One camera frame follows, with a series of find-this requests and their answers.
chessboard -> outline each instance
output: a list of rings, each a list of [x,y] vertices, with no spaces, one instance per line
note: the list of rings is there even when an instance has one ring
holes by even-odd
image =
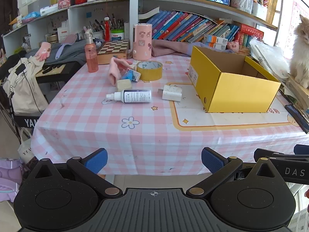
[[[127,58],[129,49],[129,40],[117,40],[106,42],[98,52],[98,64],[109,64],[110,59],[115,56],[117,58]]]

pink and white tablecloth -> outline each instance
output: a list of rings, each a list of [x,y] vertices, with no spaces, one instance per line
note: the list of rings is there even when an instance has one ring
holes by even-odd
[[[108,152],[104,174],[187,175],[206,173],[203,147],[225,157],[253,162],[256,148],[293,153],[309,144],[306,135],[278,101],[267,113],[205,113],[188,77],[190,58],[166,55],[158,81],[139,81],[134,89],[152,90],[152,103],[107,101],[115,92],[108,66],[88,73],[84,65],[61,89],[35,125],[31,148],[38,159],[54,163],[85,157],[98,148]],[[180,103],[157,94],[165,84],[181,86]]]

blue gripper pad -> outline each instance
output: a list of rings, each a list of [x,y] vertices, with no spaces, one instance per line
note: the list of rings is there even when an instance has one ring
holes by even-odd
[[[107,151],[104,148],[100,148],[83,158],[81,163],[90,171],[97,174],[103,167],[105,167],[107,164],[107,159]]]
[[[309,154],[309,146],[306,145],[295,145],[294,154]]]
[[[218,154],[214,150],[205,147],[202,150],[202,163],[211,173],[217,172],[228,163],[228,159]]]

tile floor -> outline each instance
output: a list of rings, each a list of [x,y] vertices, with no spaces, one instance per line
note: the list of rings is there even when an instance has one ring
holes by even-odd
[[[19,142],[0,114],[0,157],[18,158]],[[173,188],[182,187],[184,192],[209,174],[188,176],[146,176],[146,175],[116,175],[114,184],[123,191],[127,187],[139,188]],[[20,229],[12,206],[4,201],[0,202],[0,231],[17,232]]]

pink thermos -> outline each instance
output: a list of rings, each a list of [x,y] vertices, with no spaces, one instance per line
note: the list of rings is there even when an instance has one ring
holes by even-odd
[[[133,59],[151,59],[152,25],[150,23],[138,23],[134,25]]]

